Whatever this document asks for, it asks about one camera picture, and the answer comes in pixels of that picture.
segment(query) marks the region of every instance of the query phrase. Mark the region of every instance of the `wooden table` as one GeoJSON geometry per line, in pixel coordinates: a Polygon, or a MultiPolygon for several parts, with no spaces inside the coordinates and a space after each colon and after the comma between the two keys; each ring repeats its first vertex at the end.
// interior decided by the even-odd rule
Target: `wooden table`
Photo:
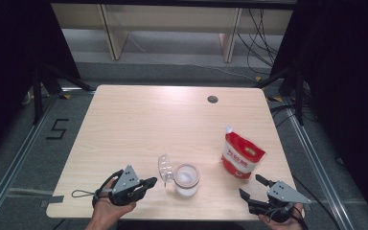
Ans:
{"type": "Polygon", "coordinates": [[[51,218],[91,218],[92,196],[72,198],[77,189],[94,192],[112,174],[131,164],[141,179],[157,177],[154,188],[125,219],[253,220],[239,188],[267,201],[267,187],[229,174],[220,162],[225,127],[267,152],[255,170],[294,187],[265,95],[256,88],[102,85],[98,87],[54,196],[62,203],[47,209],[51,218]],[[216,96],[217,103],[208,97],[216,96]],[[200,171],[199,188],[189,198],[173,183],[166,188],[158,157],[173,167],[191,163],[200,171]]]}

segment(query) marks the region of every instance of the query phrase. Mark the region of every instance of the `white desk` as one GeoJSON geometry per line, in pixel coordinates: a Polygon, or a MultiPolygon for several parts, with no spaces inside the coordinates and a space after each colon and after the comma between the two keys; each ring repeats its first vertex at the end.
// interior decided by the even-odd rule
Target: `white desk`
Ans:
{"type": "Polygon", "coordinates": [[[288,163],[262,90],[254,88],[117,86],[98,87],[54,196],[62,203],[47,209],[51,218],[90,218],[91,196],[72,198],[74,190],[94,192],[112,174],[131,164],[139,178],[158,181],[125,219],[252,220],[239,188],[267,201],[267,187],[239,180],[220,157],[225,127],[267,152],[255,170],[267,179],[294,186],[288,163]],[[209,96],[218,97],[209,103],[209,96]],[[161,180],[157,160],[192,163],[200,171],[197,193],[183,198],[161,180]]]}

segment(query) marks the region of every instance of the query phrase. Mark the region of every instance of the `red and white package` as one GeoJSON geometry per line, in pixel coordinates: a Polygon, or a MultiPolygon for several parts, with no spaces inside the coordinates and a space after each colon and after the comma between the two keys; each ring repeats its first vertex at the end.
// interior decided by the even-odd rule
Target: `red and white package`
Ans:
{"type": "Polygon", "coordinates": [[[222,153],[223,167],[237,178],[248,179],[265,156],[265,151],[251,141],[226,128],[225,147],[222,153]]]}

